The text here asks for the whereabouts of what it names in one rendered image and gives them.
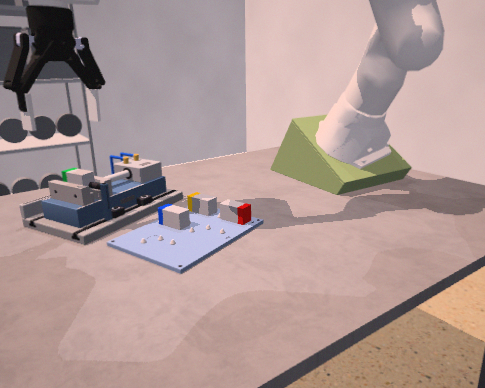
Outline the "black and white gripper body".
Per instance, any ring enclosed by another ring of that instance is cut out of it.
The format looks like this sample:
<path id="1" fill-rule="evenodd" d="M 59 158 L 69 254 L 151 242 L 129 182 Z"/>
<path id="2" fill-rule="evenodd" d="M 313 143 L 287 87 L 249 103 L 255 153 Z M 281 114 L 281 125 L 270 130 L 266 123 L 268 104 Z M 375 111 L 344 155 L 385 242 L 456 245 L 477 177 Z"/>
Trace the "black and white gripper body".
<path id="1" fill-rule="evenodd" d="M 58 48 L 49 61 L 67 61 L 70 56 L 62 47 L 62 42 L 69 42 L 74 50 L 76 41 L 73 37 L 74 22 L 71 9 L 53 6 L 27 6 L 28 25 L 32 45 L 43 55 L 51 41 L 58 43 Z"/>

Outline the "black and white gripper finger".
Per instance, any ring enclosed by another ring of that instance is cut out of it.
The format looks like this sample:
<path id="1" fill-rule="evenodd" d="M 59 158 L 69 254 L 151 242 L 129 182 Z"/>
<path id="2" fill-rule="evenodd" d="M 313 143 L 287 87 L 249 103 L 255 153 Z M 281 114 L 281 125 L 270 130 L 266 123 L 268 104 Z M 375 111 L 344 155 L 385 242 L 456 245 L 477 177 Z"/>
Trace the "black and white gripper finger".
<path id="1" fill-rule="evenodd" d="M 58 48 L 58 43 L 56 41 L 51 41 L 43 55 L 40 55 L 35 49 L 31 55 L 30 62 L 24 70 L 29 47 L 32 45 L 32 42 L 35 43 L 34 36 L 30 36 L 26 33 L 15 33 L 13 38 L 14 48 L 3 82 L 3 87 L 12 90 L 17 95 L 23 130 L 37 131 L 31 93 L 28 92 L 44 65 L 48 63 L 51 56 Z"/>
<path id="2" fill-rule="evenodd" d="M 84 65 L 69 42 L 62 42 L 62 47 L 70 56 L 69 60 L 64 62 L 66 62 L 73 69 L 73 71 L 88 88 L 86 89 L 86 96 L 89 120 L 101 121 L 98 89 L 102 88 L 101 85 L 105 85 L 105 80 L 90 51 L 88 39 L 86 37 L 76 37 L 75 41 L 75 48 L 77 49 Z"/>

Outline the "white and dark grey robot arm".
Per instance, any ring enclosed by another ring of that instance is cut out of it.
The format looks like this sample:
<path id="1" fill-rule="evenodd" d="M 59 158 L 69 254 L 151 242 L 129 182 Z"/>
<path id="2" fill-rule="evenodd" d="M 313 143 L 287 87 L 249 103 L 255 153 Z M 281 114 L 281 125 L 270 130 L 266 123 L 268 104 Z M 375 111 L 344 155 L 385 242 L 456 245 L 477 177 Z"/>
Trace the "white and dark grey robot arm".
<path id="1" fill-rule="evenodd" d="M 387 109 L 402 88 L 406 71 L 430 66 L 444 42 L 436 0 L 369 2 L 376 24 L 362 60 L 338 107 L 335 104 L 320 121 L 316 134 L 327 155 L 359 169 L 391 154 Z"/>

